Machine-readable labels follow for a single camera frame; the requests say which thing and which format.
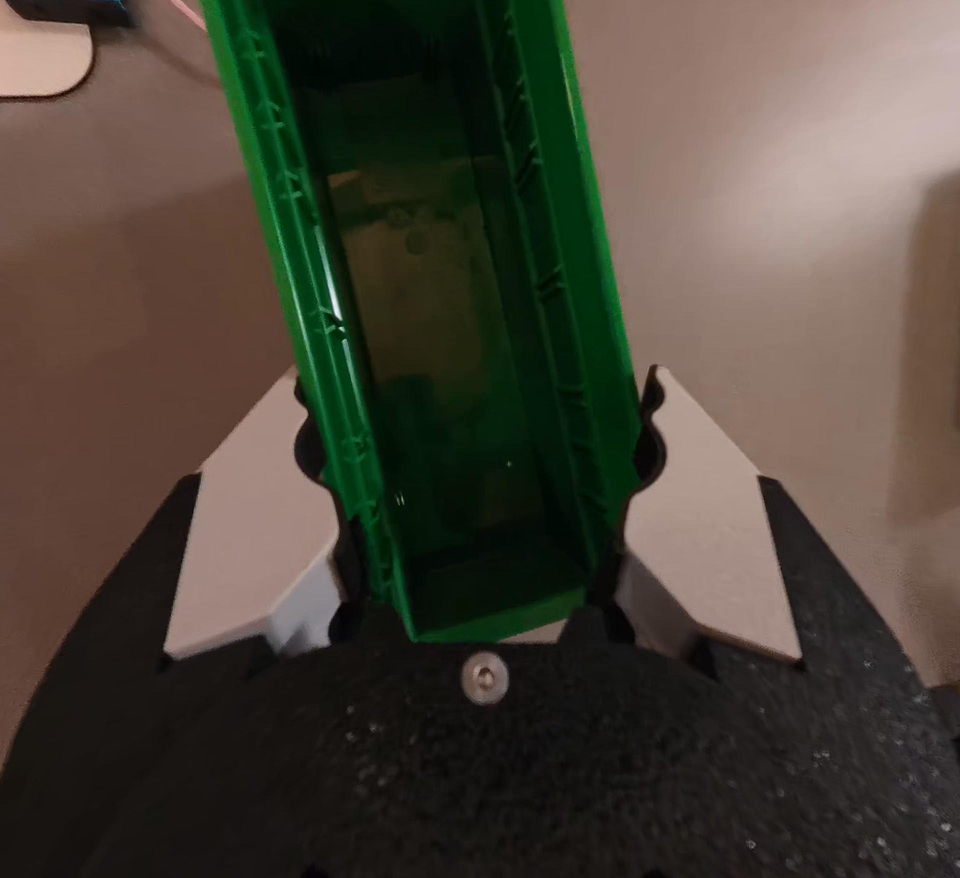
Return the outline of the green plastic bin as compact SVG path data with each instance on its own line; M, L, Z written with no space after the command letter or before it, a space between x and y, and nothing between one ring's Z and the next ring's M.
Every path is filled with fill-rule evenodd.
M321 476L411 639L598 591L641 399L563 0L199 0Z

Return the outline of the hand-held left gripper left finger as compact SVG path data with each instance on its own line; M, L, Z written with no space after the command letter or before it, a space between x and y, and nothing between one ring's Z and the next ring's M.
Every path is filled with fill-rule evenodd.
M337 641L362 579L349 521L294 368L210 454L163 651L174 660L250 638L297 656Z

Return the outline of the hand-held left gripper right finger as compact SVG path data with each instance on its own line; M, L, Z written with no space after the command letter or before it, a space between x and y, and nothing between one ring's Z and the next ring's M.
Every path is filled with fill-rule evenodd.
M640 649L687 657L702 639L797 665L802 650L761 473L663 365L641 396L613 601Z

